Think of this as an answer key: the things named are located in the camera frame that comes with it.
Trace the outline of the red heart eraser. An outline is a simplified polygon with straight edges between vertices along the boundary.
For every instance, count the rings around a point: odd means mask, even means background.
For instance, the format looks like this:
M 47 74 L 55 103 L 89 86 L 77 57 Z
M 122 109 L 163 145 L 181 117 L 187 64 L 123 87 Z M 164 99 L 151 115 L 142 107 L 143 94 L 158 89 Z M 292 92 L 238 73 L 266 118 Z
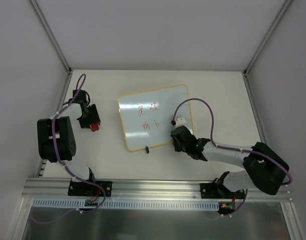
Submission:
M 91 124 L 91 131 L 96 132 L 98 131 L 100 126 L 97 123 Z

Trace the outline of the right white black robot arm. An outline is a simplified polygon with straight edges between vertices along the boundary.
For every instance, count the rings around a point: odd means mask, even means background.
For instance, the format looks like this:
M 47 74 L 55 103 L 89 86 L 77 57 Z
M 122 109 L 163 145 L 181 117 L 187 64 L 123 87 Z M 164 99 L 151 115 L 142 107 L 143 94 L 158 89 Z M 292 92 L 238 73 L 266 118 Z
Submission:
M 282 185 L 292 182 L 288 164 L 266 144 L 235 147 L 219 145 L 212 139 L 196 138 L 187 127 L 181 125 L 171 132 L 176 152 L 184 152 L 194 160 L 223 162 L 240 167 L 240 171 L 224 172 L 212 194 L 228 199 L 239 190 L 258 189 L 265 194 L 275 195 Z

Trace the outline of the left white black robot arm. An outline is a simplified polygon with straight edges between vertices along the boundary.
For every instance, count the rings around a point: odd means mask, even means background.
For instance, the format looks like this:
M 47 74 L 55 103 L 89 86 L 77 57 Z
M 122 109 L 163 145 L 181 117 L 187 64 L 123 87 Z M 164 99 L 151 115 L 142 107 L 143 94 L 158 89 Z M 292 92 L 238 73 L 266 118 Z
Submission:
M 50 118 L 37 121 L 38 150 L 41 159 L 61 166 L 70 176 L 68 195 L 99 196 L 93 171 L 77 156 L 74 130 L 98 131 L 101 120 L 85 90 L 73 90 L 73 97 Z

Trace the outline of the yellow framed whiteboard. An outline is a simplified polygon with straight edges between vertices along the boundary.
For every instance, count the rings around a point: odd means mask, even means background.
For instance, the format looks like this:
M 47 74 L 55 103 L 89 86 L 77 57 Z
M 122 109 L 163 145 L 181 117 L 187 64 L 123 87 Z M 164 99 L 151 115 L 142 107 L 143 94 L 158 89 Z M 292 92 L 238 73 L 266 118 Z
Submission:
M 127 149 L 131 152 L 172 142 L 172 120 L 185 119 L 194 133 L 188 87 L 184 84 L 125 94 L 118 98 Z

